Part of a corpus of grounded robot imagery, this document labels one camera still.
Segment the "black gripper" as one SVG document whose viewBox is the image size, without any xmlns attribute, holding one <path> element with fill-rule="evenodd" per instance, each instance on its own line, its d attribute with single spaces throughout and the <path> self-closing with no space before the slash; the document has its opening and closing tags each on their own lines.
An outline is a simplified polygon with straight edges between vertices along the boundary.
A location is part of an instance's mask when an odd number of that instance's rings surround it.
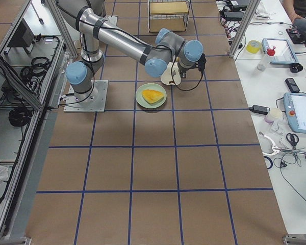
<svg viewBox="0 0 306 245">
<path fill-rule="evenodd" d="M 180 58 L 178 59 L 178 70 L 181 78 L 186 78 L 186 72 L 190 69 L 198 69 L 198 71 L 203 75 L 206 67 L 206 58 L 205 54 L 202 54 L 201 57 L 190 64 L 185 64 Z"/>
</svg>

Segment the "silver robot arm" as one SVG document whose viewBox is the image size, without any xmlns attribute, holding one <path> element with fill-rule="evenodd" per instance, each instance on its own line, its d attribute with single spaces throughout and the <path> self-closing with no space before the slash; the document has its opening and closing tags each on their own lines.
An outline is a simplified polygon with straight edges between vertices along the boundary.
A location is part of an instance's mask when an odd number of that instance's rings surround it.
<svg viewBox="0 0 306 245">
<path fill-rule="evenodd" d="M 107 50 L 116 50 L 132 58 L 150 81 L 159 81 L 167 73 L 171 82 L 177 75 L 198 69 L 204 78 L 206 58 L 203 45 L 196 39 L 163 29 L 155 45 L 135 36 L 140 31 L 143 1 L 56 1 L 67 23 L 81 36 L 82 57 L 85 61 L 101 61 L 99 43 Z"/>
</svg>

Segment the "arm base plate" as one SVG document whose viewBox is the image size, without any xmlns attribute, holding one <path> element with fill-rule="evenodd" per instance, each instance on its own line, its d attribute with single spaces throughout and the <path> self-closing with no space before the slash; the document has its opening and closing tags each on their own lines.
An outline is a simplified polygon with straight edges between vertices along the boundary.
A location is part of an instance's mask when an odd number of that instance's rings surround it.
<svg viewBox="0 0 306 245">
<path fill-rule="evenodd" d="M 118 16 L 116 15 L 107 15 L 105 19 L 110 23 L 112 27 L 117 27 Z"/>
<path fill-rule="evenodd" d="M 69 93 L 64 102 L 65 113 L 90 113 L 90 112 L 104 112 L 106 105 L 106 97 L 108 91 L 108 80 L 92 80 L 94 88 L 90 89 L 84 94 L 75 93 L 72 86 L 69 86 Z"/>
</svg>

